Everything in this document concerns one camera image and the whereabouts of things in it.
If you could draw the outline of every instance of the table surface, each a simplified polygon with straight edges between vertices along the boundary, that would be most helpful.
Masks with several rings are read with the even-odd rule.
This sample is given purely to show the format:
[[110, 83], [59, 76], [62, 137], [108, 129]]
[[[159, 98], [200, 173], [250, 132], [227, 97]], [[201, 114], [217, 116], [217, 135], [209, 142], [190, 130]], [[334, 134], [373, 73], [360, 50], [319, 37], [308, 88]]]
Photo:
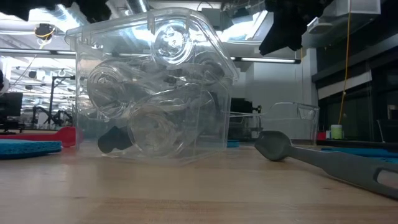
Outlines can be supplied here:
[[181, 166], [59, 155], [0, 161], [0, 223], [398, 223], [398, 202], [253, 147]]

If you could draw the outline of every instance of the orange cable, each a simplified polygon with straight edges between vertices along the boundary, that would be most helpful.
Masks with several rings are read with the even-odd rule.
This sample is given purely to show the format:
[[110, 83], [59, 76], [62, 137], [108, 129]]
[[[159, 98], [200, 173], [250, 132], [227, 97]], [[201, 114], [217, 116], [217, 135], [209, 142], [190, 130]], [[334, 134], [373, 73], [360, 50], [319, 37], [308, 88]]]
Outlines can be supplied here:
[[349, 13], [348, 13], [348, 25], [347, 25], [346, 70], [345, 70], [343, 96], [341, 97], [340, 116], [338, 118], [338, 124], [341, 124], [341, 119], [343, 117], [344, 99], [346, 96], [346, 83], [347, 83], [347, 76], [348, 76], [348, 56], [349, 56], [349, 28], [350, 28], [350, 24], [351, 24], [351, 5], [352, 5], [352, 0], [349, 0]]

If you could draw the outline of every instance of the spatula handle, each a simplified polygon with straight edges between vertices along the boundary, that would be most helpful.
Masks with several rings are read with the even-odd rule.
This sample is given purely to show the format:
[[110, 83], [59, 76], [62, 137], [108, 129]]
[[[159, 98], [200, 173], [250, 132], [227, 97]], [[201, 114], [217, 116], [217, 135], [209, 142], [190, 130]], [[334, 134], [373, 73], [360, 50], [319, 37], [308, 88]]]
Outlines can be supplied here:
[[381, 184], [377, 177], [385, 170], [398, 177], [398, 165], [343, 152], [320, 152], [289, 146], [289, 156], [322, 168], [327, 174], [364, 189], [398, 199], [398, 188]]

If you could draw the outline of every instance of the plastic bin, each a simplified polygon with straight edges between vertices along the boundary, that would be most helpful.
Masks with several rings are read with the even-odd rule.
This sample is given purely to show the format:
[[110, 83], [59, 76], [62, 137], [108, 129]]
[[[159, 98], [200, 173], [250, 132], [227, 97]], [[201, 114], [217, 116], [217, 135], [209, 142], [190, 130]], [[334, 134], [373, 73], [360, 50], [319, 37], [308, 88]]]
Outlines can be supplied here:
[[254, 142], [261, 131], [281, 131], [293, 143], [315, 145], [318, 118], [319, 107], [293, 102], [276, 103], [260, 114], [231, 112], [228, 138]]
[[79, 153], [184, 164], [226, 147], [238, 72], [207, 19], [167, 8], [68, 30]]

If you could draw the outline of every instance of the blue mat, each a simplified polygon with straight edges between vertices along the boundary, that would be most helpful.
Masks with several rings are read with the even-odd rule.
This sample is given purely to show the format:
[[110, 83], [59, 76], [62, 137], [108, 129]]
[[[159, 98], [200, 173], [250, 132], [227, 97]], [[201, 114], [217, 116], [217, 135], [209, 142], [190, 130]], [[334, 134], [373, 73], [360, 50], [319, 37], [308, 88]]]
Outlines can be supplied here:
[[226, 147], [239, 147], [239, 141], [238, 140], [228, 140], [226, 143]]
[[0, 139], [0, 159], [22, 159], [60, 152], [60, 141], [26, 141]]
[[323, 152], [345, 152], [357, 156], [380, 159], [385, 162], [398, 164], [398, 153], [389, 152], [385, 149], [359, 149], [359, 148], [322, 148]]

